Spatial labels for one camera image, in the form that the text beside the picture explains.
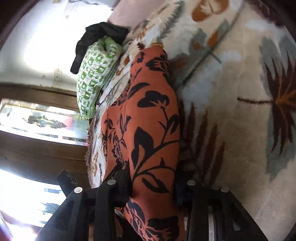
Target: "orange flower print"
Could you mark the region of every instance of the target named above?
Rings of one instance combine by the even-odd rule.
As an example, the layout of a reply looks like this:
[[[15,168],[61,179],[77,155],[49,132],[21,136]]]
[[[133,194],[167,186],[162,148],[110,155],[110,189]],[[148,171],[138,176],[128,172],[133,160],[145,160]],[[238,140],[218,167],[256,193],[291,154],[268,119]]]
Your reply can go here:
[[[202,0],[192,12],[195,22],[203,21],[212,14],[220,14],[226,10],[229,0]]]

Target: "metal rivet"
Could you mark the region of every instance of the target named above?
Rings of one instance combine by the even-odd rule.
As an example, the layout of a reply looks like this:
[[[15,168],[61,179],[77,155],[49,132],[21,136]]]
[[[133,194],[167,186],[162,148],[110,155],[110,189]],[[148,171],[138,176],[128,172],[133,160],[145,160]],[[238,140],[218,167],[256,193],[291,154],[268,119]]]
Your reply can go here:
[[[188,186],[195,186],[195,184],[196,184],[196,181],[194,181],[194,180],[187,181]]]
[[[228,188],[224,188],[224,187],[222,187],[222,188],[221,188],[221,192],[225,192],[225,193],[227,193],[227,192],[229,192],[229,189],[228,189]]]
[[[83,189],[82,189],[81,187],[77,187],[77,188],[74,189],[74,192],[75,192],[75,193],[81,193],[82,190],[83,190]]]
[[[110,179],[110,180],[108,180],[107,183],[108,183],[108,185],[112,186],[112,185],[115,185],[116,184],[116,180]]]

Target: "bed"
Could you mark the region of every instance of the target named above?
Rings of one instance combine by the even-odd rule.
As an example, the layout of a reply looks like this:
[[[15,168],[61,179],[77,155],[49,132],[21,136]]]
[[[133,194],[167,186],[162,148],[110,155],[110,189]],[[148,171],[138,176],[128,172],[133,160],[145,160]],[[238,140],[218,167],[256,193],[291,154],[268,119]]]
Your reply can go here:
[[[268,240],[283,240],[296,222],[296,43],[259,0],[166,0],[127,36],[91,123],[91,187],[106,170],[101,118],[126,88],[133,58],[155,42],[179,101],[183,170],[230,189]]]

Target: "red object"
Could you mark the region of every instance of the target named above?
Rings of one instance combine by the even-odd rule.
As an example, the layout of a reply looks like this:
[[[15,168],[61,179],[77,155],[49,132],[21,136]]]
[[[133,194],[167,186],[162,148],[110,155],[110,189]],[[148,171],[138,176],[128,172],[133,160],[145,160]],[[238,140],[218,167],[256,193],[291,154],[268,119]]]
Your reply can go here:
[[[1,241],[12,241],[12,233],[10,232],[9,228],[7,227],[4,218],[0,213],[0,240]]]

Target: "green patterned fabric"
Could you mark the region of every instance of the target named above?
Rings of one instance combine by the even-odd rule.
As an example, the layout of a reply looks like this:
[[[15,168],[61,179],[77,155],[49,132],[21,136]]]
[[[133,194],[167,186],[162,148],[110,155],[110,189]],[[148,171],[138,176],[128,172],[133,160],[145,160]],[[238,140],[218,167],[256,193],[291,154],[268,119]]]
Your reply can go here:
[[[82,116],[92,118],[100,90],[114,73],[122,46],[105,37],[89,46],[82,61],[77,80],[77,102]]]

